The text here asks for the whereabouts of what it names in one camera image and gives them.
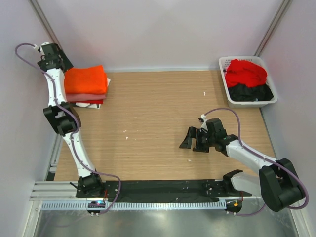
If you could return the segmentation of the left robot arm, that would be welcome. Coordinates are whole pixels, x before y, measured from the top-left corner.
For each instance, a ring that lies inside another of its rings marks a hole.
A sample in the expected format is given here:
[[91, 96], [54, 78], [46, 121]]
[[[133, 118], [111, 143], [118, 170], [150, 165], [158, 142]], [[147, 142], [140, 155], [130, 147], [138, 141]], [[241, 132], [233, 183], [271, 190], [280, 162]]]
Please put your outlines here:
[[41, 54], [38, 66], [47, 80], [49, 92], [48, 107], [43, 109], [44, 116], [55, 133], [64, 139], [73, 156], [79, 177], [74, 187], [81, 195], [98, 198], [104, 193], [105, 186], [83, 145], [79, 116], [66, 99], [65, 72], [73, 65], [55, 43], [45, 42], [38, 51]]

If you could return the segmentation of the orange t-shirt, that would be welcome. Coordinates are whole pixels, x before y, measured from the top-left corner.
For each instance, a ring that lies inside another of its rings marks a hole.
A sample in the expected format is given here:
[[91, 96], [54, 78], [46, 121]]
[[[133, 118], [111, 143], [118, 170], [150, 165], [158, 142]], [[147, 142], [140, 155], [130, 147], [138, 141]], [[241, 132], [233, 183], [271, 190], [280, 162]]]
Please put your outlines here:
[[76, 69], [65, 73], [65, 92], [67, 94], [105, 94], [107, 92], [107, 75], [103, 66]]

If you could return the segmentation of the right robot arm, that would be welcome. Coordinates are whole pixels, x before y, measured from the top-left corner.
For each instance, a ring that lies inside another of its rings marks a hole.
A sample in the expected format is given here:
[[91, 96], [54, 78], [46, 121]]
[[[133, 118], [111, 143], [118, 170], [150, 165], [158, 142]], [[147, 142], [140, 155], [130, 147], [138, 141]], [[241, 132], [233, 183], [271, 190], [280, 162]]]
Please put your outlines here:
[[227, 195], [233, 196], [238, 191], [246, 191], [261, 197], [265, 205], [274, 212], [307, 199], [290, 160], [278, 160], [242, 144], [238, 136], [226, 133], [218, 118], [205, 120], [201, 128], [189, 127], [179, 147], [202, 153], [208, 153], [214, 147], [216, 151], [242, 162], [258, 174], [252, 176], [241, 171], [229, 173], [229, 179], [222, 184]]

